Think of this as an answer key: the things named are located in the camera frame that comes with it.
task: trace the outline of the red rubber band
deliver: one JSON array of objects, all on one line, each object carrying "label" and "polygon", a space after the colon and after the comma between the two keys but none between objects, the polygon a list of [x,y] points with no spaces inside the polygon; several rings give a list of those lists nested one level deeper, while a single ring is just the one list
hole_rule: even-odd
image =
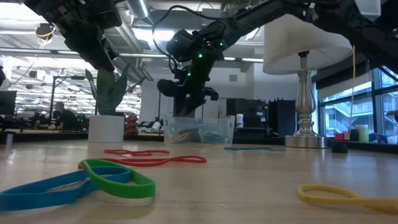
[{"label": "red rubber band", "polygon": [[125,149],[107,149],[104,151],[108,154],[116,154],[116,155],[132,155],[132,156],[153,156],[153,153],[163,153],[170,154],[168,150],[146,150],[146,151],[130,151]]},{"label": "red rubber band", "polygon": [[110,158],[100,158],[100,159],[105,161],[115,162],[125,166],[133,166],[133,167],[154,167],[166,164],[168,162],[194,162],[194,163],[207,162],[206,158],[201,156],[177,156],[169,159],[110,159]]}]

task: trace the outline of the person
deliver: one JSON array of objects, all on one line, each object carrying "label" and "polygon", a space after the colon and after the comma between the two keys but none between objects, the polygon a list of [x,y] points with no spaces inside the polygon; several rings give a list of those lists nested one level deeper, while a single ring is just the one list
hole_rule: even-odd
[{"label": "person", "polygon": [[65,108],[62,102],[55,104],[55,109],[61,112],[59,117],[60,127],[62,130],[75,130],[76,129],[76,116],[71,111]]},{"label": "person", "polygon": [[33,117],[30,118],[30,127],[36,129],[40,123],[40,113],[35,111]]}]

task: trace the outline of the lamp base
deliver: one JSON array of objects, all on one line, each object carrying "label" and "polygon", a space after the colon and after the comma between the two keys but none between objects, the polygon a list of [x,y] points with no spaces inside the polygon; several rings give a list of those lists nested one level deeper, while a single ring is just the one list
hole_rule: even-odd
[{"label": "lamp base", "polygon": [[286,136],[286,147],[326,149],[329,139],[323,136]]}]

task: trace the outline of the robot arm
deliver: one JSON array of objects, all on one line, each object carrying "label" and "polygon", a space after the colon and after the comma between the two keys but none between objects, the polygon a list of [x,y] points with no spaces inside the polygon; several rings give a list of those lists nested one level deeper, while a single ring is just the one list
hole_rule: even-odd
[{"label": "robot arm", "polygon": [[192,64],[175,71],[179,82],[161,80],[158,89],[175,97],[177,114],[187,114],[202,105],[206,95],[217,100],[217,93],[205,87],[205,82],[209,80],[215,61],[223,60],[222,51],[253,29],[284,14],[345,36],[369,59],[398,73],[398,39],[362,16],[354,0],[269,0],[231,17],[218,19],[192,34],[185,30],[176,33],[168,42],[167,51],[177,61],[191,60]]},{"label": "robot arm", "polygon": [[25,0],[24,4],[50,24],[55,24],[65,44],[95,69],[113,71],[116,52],[104,30],[122,24],[116,1]]}]

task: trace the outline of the green rubber band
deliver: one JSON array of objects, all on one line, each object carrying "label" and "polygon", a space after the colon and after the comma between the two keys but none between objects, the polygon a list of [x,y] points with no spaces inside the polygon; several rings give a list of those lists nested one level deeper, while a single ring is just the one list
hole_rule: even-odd
[{"label": "green rubber band", "polygon": [[203,135],[201,133],[199,133],[199,137],[200,137],[200,142],[205,143],[205,140],[203,139]]},{"label": "green rubber band", "polygon": [[[99,159],[85,159],[81,161],[80,164],[88,171],[90,179],[97,185],[97,187],[110,195],[122,198],[147,198],[155,195],[155,182],[133,169],[114,162]],[[127,168],[131,172],[130,180],[135,184],[122,184],[107,180],[92,170],[92,168],[99,166],[117,166]]]}]

